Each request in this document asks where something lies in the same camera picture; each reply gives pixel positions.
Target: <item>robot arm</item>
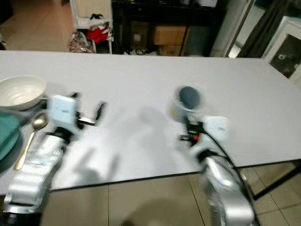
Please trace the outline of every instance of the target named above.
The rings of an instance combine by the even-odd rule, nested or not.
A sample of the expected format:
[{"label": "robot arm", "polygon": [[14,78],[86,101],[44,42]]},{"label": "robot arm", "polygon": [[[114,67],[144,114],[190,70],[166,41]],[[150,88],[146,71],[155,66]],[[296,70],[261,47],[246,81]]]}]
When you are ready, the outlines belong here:
[{"label": "robot arm", "polygon": [[228,120],[209,116],[204,124],[185,119],[188,135],[180,140],[189,141],[190,155],[200,168],[200,182],[211,207],[213,226],[257,226],[260,225],[253,206],[253,200],[244,181],[225,156],[223,148],[207,131],[219,140],[227,136]]},{"label": "robot arm", "polygon": [[39,226],[48,201],[51,182],[60,169],[69,143],[86,125],[96,125],[105,102],[94,120],[80,116],[77,93],[71,97],[54,96],[48,102],[54,131],[47,133],[37,150],[13,178],[4,199],[0,226]]}]

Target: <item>teal plate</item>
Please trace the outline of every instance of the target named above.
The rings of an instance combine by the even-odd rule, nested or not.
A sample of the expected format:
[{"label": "teal plate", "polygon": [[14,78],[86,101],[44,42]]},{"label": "teal plate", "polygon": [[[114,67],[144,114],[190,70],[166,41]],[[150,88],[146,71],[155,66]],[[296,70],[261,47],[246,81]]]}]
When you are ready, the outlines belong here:
[{"label": "teal plate", "polygon": [[[6,139],[8,136],[10,136],[18,126],[19,120],[15,116],[7,113],[0,113],[0,145],[3,142],[7,142]],[[13,149],[18,138],[19,133],[16,133],[14,137],[10,138],[5,147],[0,150],[0,161]]]}]

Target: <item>tile floor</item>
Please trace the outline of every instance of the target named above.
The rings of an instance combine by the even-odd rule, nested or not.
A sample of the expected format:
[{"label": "tile floor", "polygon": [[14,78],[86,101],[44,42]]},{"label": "tile floor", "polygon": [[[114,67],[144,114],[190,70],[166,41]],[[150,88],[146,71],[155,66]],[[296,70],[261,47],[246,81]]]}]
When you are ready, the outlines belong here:
[{"label": "tile floor", "polygon": [[[12,0],[15,14],[0,25],[9,50],[68,51],[70,5],[52,0]],[[244,169],[254,193],[292,164]],[[263,226],[301,225],[301,175],[255,203]],[[53,192],[43,226],[209,226],[210,210],[198,175]]]}]

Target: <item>black cable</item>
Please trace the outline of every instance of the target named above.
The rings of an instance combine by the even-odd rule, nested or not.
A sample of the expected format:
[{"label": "black cable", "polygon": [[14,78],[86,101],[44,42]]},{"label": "black cable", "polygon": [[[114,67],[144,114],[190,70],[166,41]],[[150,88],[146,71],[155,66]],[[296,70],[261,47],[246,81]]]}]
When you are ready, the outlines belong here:
[{"label": "black cable", "polygon": [[210,133],[208,133],[207,131],[205,131],[203,129],[203,134],[207,135],[216,144],[216,146],[218,146],[218,148],[226,155],[226,159],[228,160],[228,162],[230,163],[230,165],[232,165],[233,170],[238,175],[240,183],[243,185],[242,192],[245,194],[246,198],[248,199],[248,201],[250,202],[250,204],[252,206],[253,212],[255,213],[255,216],[254,216],[255,217],[255,222],[258,225],[260,225],[260,222],[259,222],[259,220],[257,218],[257,215],[256,215],[256,210],[255,210],[254,205],[253,205],[253,198],[250,195],[250,193],[248,192],[248,188],[246,187],[246,184],[245,184],[244,180],[242,179],[239,171],[237,170],[236,166],[234,165],[234,162],[232,161],[232,159],[230,158],[230,156],[228,155],[228,153],[225,151],[225,149],[217,142],[217,140]]}]

